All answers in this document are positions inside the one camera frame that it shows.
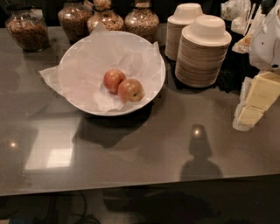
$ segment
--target red apple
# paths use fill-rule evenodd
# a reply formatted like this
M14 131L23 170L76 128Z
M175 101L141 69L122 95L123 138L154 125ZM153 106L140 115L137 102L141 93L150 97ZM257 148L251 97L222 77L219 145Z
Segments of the red apple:
M105 88L112 94L117 94L119 84L126 79L125 74L118 69L108 70L103 77Z
M123 103L140 102L144 97L143 86L136 79L126 79L119 85L118 95Z

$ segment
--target paper bowl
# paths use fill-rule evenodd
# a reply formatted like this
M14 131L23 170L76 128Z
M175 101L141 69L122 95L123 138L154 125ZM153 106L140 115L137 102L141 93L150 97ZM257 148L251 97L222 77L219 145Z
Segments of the paper bowl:
M97 116L121 116L136 111L158 94L165 82L165 63L158 44L125 31L98 31L72 45L58 67L58 86L76 108ZM144 98L122 104L103 85L112 68L143 85Z
M175 25L190 25L195 18L203 15L200 4L182 3L177 6L174 14L168 17L168 22Z
M202 46L226 46L231 41L225 22L216 16L202 15L182 31L184 38Z

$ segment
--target jar lid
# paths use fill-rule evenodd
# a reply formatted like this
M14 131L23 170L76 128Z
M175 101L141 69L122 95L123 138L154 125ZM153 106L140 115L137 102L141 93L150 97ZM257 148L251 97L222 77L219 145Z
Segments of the jar lid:
M32 9L32 6L26 3L13 3L7 5L8 11L27 11Z
M147 9L147 8L151 8L151 2L150 1L144 1L144 2L135 2L133 4L135 9Z
M63 0L64 3L79 3L82 2L83 0Z
M114 9L113 4L111 4L109 8L99 8L98 6L96 7L95 5L93 5L93 11L97 11L97 12L112 11L113 9Z

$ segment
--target table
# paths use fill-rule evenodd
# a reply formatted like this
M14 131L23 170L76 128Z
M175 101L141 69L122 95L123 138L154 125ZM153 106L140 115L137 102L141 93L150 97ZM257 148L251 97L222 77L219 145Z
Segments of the table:
M279 101L240 132L238 92L178 90L166 66L163 89L143 109L90 115L40 77L70 47L60 27L49 37L51 47L26 53L0 29L0 196L280 172Z

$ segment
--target wire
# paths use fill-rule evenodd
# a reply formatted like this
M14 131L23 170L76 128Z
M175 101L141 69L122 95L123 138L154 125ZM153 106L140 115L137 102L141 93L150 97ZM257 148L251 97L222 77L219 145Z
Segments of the wire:
M78 215L80 216L80 218L74 223L74 224L100 224L100 222L92 215L86 215L87 214L87 210L88 210L88 203L87 203L87 199L85 197L85 195L81 192L78 191L79 195L83 198L84 201L84 211L82 214L76 214L73 213L73 215Z

